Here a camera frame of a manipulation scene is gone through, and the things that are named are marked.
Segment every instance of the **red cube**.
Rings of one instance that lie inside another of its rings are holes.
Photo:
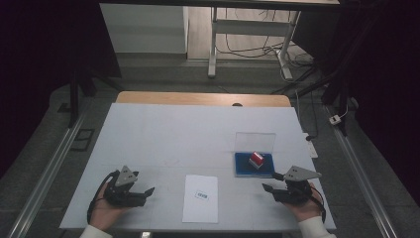
[[[250,157],[250,164],[258,170],[263,165],[263,156],[253,152]]]

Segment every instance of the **white paper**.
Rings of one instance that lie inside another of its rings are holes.
[[[216,177],[186,176],[182,222],[218,223]]]

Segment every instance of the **white table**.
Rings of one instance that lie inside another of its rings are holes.
[[[115,103],[60,228],[83,229],[88,204],[100,182],[127,165],[140,172],[132,192],[156,189],[144,207],[125,213],[114,228],[153,232],[297,230],[288,209],[262,187],[264,182],[284,188],[284,182],[235,178],[237,132],[275,133],[272,155],[277,172],[284,174],[292,165],[315,171],[294,108]],[[181,222],[186,175],[218,178],[217,224]],[[312,181],[324,193],[319,181]],[[326,209],[325,225],[335,229],[327,201]]]

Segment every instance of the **floor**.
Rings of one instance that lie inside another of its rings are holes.
[[[241,11],[237,11],[237,14],[241,17]],[[263,46],[264,41],[265,39],[262,39],[262,42],[256,45]],[[276,60],[223,59],[218,61],[216,78],[209,79],[206,74],[205,52],[206,50],[203,50],[204,55],[200,57],[197,53],[195,59],[189,60],[119,55],[123,78],[115,79],[115,81],[126,90],[282,94],[293,93],[296,88],[310,85],[320,76],[315,73],[305,81],[285,88],[290,83],[279,76]],[[305,68],[297,67],[292,69],[292,73],[298,77],[304,70]],[[117,90],[101,80],[95,79],[95,85],[98,92],[94,97],[80,96],[81,105],[86,108],[82,112],[84,120],[80,131],[91,132],[91,139],[83,140],[80,134],[70,144],[70,149],[64,157],[49,192],[36,212],[26,237],[78,237],[80,235],[80,231],[62,231],[58,226],[93,150],[109,107],[118,95]],[[386,237],[378,228],[373,212],[338,142],[334,127],[328,122],[330,115],[326,110],[334,112],[336,108],[334,105],[326,107],[320,102],[323,90],[324,88],[319,88],[299,100],[292,100],[292,105],[300,117],[302,130],[315,136],[312,142],[319,158],[314,159],[314,165],[317,171],[323,174],[321,183],[337,225],[337,230],[331,232],[338,237]],[[6,237],[9,233],[43,174],[43,170],[67,132],[68,99],[68,86],[52,94],[50,109],[44,120],[16,163],[0,180],[0,237]],[[397,237],[418,237],[420,234],[419,207],[384,157],[359,128],[354,118],[357,107],[354,104],[351,105],[347,115],[348,139],[367,172],[368,179],[389,216]],[[139,233],[121,231],[112,231],[112,233],[115,237],[140,237]],[[279,236],[280,234],[154,234],[154,237]],[[283,234],[283,237],[300,237],[300,233],[287,232]]]

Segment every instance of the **hand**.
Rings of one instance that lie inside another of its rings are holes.
[[[130,207],[112,206],[106,199],[103,198],[107,185],[108,182],[101,187],[101,190],[96,197],[97,200],[89,222],[89,225],[94,226],[102,231],[105,231],[111,227],[112,224],[114,224],[115,221],[117,221],[117,219],[121,216],[121,214],[130,209]]]
[[[314,183],[309,182],[309,184],[312,187],[312,196],[321,202],[321,196],[315,190]],[[305,203],[299,205],[292,205],[289,203],[283,204],[290,209],[290,211],[294,214],[298,222],[321,215],[321,209],[312,200],[308,200]]]

